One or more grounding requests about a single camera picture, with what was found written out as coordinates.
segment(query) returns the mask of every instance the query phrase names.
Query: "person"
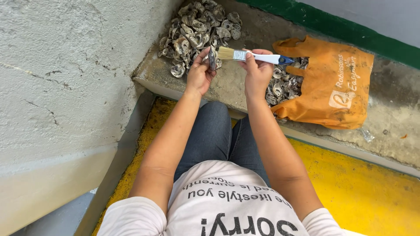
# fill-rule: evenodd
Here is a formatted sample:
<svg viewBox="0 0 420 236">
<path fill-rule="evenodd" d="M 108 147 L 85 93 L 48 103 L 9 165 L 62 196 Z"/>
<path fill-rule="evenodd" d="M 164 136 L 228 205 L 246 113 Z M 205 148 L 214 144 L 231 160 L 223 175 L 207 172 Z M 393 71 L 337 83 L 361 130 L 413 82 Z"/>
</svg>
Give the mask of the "person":
<svg viewBox="0 0 420 236">
<path fill-rule="evenodd" d="M 209 50 L 192 64 L 128 198 L 107 209 L 97 235 L 345 235 L 265 101 L 273 64 L 250 53 L 239 62 L 247 71 L 248 116 L 232 129 L 222 103 L 199 108 L 216 75 L 203 61 Z"/>
</svg>

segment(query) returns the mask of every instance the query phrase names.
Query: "pile of oyster shells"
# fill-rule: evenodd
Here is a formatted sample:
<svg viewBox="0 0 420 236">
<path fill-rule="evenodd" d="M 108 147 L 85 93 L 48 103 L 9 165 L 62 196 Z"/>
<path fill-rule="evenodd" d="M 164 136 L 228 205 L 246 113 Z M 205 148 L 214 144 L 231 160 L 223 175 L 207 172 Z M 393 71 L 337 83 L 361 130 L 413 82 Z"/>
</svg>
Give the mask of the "pile of oyster shells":
<svg viewBox="0 0 420 236">
<path fill-rule="evenodd" d="M 273 77 L 265 91 L 265 100 L 269 107 L 273 107 L 279 103 L 291 100 L 302 95 L 300 90 L 302 87 L 303 77 L 289 74 L 286 72 L 287 66 L 293 66 L 299 69 L 306 69 L 309 58 L 292 58 L 294 62 L 290 65 L 275 65 Z M 287 118 L 276 118 L 277 122 L 286 123 Z"/>
<path fill-rule="evenodd" d="M 212 46 L 215 54 L 214 58 L 209 58 L 213 60 L 210 67 L 219 69 L 222 61 L 217 59 L 216 50 L 221 45 L 227 46 L 231 38 L 237 40 L 241 36 L 239 14 L 226 15 L 222 5 L 213 0 L 202 0 L 181 8 L 178 16 L 172 20 L 169 35 L 159 42 L 158 56 L 173 58 L 172 75 L 181 78 L 185 71 L 188 73 L 197 55 L 208 46 Z"/>
</svg>

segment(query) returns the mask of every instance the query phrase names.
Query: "paint brush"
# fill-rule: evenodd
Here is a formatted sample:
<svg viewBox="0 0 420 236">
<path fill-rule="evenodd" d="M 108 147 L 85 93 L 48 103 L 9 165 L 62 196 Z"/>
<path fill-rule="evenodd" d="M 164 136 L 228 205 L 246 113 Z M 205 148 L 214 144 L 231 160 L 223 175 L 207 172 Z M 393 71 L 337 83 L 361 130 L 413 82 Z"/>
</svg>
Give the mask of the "paint brush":
<svg viewBox="0 0 420 236">
<path fill-rule="evenodd" d="M 235 50 L 235 49 L 223 47 L 223 46 L 220 46 L 217 57 L 221 60 L 245 61 L 245 56 L 247 53 L 251 53 L 256 60 L 265 61 L 265 62 L 272 63 L 275 65 L 283 65 L 283 64 L 294 62 L 294 60 L 292 60 L 291 58 L 285 57 L 282 55 L 255 54 L 255 53 L 252 53 L 251 51 Z"/>
</svg>

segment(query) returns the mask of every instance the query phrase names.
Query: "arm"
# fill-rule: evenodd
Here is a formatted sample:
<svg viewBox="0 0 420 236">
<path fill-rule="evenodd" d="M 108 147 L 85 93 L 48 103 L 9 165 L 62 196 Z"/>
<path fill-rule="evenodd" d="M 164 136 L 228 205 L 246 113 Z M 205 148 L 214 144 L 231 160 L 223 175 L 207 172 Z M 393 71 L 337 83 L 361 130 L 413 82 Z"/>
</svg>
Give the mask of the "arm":
<svg viewBox="0 0 420 236">
<path fill-rule="evenodd" d="M 253 52 L 272 54 L 266 50 Z M 250 55 L 247 54 L 246 63 L 241 62 L 241 65 L 247 70 L 245 95 L 252 134 L 271 187 L 290 202 L 299 219 L 303 220 L 323 205 L 302 160 L 284 136 L 267 106 L 265 90 L 273 74 L 273 64 L 256 62 Z"/>
<path fill-rule="evenodd" d="M 202 61 L 209 49 L 203 50 L 191 66 L 185 92 L 147 148 L 129 194 L 129 197 L 140 196 L 154 201 L 165 214 L 172 192 L 173 176 L 184 153 L 201 97 L 216 75 L 215 71 L 208 72 L 208 62 Z"/>
</svg>

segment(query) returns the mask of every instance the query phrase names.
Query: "hand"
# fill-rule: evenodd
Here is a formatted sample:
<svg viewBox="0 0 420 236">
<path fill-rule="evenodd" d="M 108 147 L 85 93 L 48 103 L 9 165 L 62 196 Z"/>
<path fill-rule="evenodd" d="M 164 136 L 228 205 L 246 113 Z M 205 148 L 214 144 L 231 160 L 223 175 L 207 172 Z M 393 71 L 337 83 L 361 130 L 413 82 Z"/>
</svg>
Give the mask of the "hand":
<svg viewBox="0 0 420 236">
<path fill-rule="evenodd" d="M 264 49 L 252 50 L 255 54 L 273 54 Z M 245 96 L 251 100 L 264 100 L 265 90 L 273 76 L 274 65 L 260 60 L 255 61 L 251 53 L 247 53 L 246 62 L 239 61 L 239 64 L 247 71 L 245 77 Z"/>
<path fill-rule="evenodd" d="M 203 96 L 210 87 L 210 82 L 216 76 L 216 71 L 210 71 L 209 60 L 203 61 L 208 55 L 210 47 L 207 47 L 195 58 L 186 78 L 185 93 L 195 93 Z"/>
</svg>

